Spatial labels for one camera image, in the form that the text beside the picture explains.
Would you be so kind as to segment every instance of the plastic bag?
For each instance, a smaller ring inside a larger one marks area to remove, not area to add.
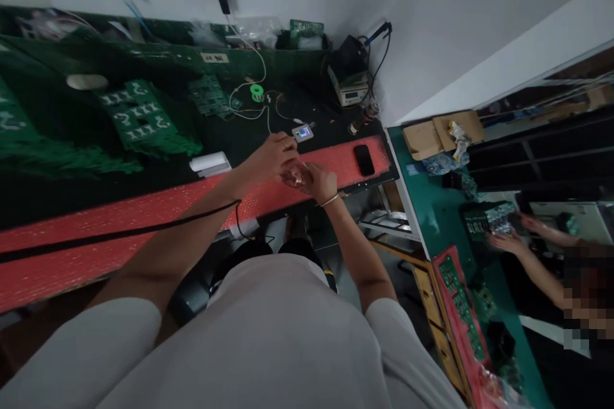
[[[300,37],[299,38],[299,49],[305,51],[315,51],[322,49],[322,37],[321,36],[312,36],[312,37]]]
[[[209,21],[192,21],[192,30],[189,32],[194,44],[209,48],[227,48],[226,42],[213,30]]]
[[[482,392],[499,409],[533,409],[529,401],[505,380],[496,376],[482,366],[480,375]]]
[[[311,181],[311,173],[305,166],[305,163],[300,161],[292,162],[288,167],[281,172],[281,181],[288,187],[300,190],[304,194],[309,195],[307,184]]]
[[[249,43],[260,42],[265,49],[275,49],[281,35],[281,21],[275,16],[238,18],[236,32]]]

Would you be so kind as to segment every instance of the solder wire spool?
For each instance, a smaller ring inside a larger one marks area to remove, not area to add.
[[[251,91],[251,98],[255,102],[264,101],[264,88],[263,87],[261,87],[258,84],[253,84],[252,86],[249,87],[249,90]]]

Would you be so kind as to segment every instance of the cardboard box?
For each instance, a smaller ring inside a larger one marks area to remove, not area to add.
[[[454,138],[448,133],[450,122],[455,121],[465,130],[472,143],[484,140],[484,130],[475,111],[435,117],[403,129],[405,143],[414,160],[423,160],[443,151],[456,150]]]
[[[414,160],[423,160],[443,152],[443,145],[432,120],[405,128],[403,137]]]
[[[591,89],[586,95],[588,96],[589,110],[595,110],[614,102],[614,87],[605,85],[601,88]]]

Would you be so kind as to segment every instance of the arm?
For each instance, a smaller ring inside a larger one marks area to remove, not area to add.
[[[560,247],[573,247],[578,246],[582,240],[580,238],[562,232],[559,229],[555,229],[547,226],[541,220],[536,217],[530,216],[519,212],[518,215],[521,218],[521,224],[529,231],[535,232],[543,239],[548,240]]]
[[[309,186],[312,196],[318,203],[326,203],[337,193],[336,175],[313,163],[308,163],[307,168],[313,178],[313,183]],[[363,312],[379,298],[397,301],[384,264],[354,222],[343,200],[335,199],[324,209],[335,229],[345,266],[358,289]]]
[[[512,232],[512,235],[501,233],[489,235],[488,240],[493,246],[515,255],[531,281],[552,300],[554,305],[563,309],[563,283],[544,267],[537,256],[524,245],[515,231]]]
[[[252,156],[192,205],[183,217],[242,199],[251,187],[279,174],[282,164],[297,157],[296,142],[291,137],[286,133],[272,134]],[[116,298],[138,297],[150,300],[163,313],[181,280],[207,251],[234,209],[231,207],[155,234],[108,282],[89,307]]]

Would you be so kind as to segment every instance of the black smartphone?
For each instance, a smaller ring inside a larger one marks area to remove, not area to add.
[[[368,146],[356,146],[354,147],[354,154],[358,161],[358,167],[363,177],[373,176],[375,174],[375,168],[373,167],[373,160],[369,153]]]

